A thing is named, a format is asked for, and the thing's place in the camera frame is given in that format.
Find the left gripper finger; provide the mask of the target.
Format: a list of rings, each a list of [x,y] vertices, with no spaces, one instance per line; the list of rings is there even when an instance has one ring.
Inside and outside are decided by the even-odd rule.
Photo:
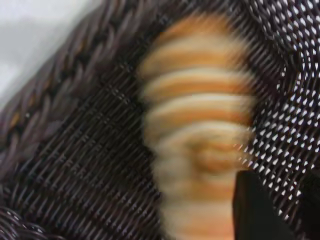
[[[274,210],[260,179],[253,171],[236,175],[233,197],[236,240],[294,240],[295,235]]]

